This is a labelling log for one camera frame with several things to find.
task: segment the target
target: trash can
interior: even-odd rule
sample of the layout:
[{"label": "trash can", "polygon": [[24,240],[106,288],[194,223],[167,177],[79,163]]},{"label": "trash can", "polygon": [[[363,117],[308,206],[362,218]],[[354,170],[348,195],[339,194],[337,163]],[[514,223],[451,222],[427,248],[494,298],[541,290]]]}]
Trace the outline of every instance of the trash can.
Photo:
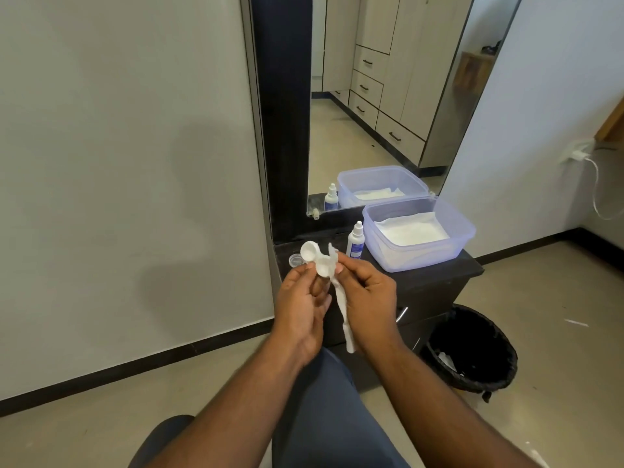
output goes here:
[{"label": "trash can", "polygon": [[500,328],[457,304],[434,328],[421,357],[445,383],[482,394],[486,402],[510,385],[518,371],[518,355]]}]

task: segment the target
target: bottle cap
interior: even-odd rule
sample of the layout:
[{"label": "bottle cap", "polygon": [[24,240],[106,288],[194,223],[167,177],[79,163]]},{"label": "bottle cap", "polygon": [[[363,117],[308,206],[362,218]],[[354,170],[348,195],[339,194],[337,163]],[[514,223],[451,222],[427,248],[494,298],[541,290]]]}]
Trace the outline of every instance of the bottle cap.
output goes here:
[{"label": "bottle cap", "polygon": [[358,220],[358,222],[353,227],[353,234],[355,236],[362,236],[364,234],[364,227],[362,226],[362,222]]}]

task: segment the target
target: white dropper bottle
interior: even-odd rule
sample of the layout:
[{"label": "white dropper bottle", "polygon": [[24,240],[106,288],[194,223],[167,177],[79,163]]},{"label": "white dropper bottle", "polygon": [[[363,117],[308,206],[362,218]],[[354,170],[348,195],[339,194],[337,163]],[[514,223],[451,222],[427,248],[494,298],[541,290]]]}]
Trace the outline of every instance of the white dropper bottle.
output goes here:
[{"label": "white dropper bottle", "polygon": [[330,189],[325,195],[324,210],[336,210],[338,208],[338,194],[336,193],[336,184],[330,184]]},{"label": "white dropper bottle", "polygon": [[353,227],[353,231],[349,233],[346,255],[350,258],[360,259],[362,257],[363,249],[364,227],[362,226],[362,222],[358,221]]}]

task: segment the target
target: wall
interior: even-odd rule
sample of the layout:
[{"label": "wall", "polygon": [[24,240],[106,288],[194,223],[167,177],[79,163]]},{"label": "wall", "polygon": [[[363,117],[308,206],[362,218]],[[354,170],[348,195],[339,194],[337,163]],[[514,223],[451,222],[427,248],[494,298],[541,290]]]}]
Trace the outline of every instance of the wall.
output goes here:
[{"label": "wall", "polygon": [[0,399],[272,316],[239,0],[0,0]]},{"label": "wall", "polygon": [[590,164],[558,164],[624,94],[624,0],[522,0],[441,197],[477,227],[473,256],[577,226]]},{"label": "wall", "polygon": [[[598,211],[607,218],[624,208],[624,149],[619,151],[597,150],[592,154],[600,168],[598,183]],[[591,209],[582,226],[624,249],[624,214],[613,220],[602,220]]]},{"label": "wall", "polygon": [[323,90],[326,6],[327,0],[312,0],[312,92]]},{"label": "wall", "polygon": [[473,0],[457,56],[427,139],[420,167],[450,166],[470,123],[479,97],[453,88],[461,53],[481,52],[503,39],[518,0]]}]

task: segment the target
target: bottle label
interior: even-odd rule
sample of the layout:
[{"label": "bottle label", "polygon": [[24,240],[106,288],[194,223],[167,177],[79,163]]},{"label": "bottle label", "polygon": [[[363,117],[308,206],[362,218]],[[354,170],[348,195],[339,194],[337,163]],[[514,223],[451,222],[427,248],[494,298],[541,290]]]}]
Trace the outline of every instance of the bottle label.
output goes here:
[{"label": "bottle label", "polygon": [[362,250],[364,249],[364,244],[352,244],[351,251],[349,252],[350,258],[360,259],[362,257]]}]

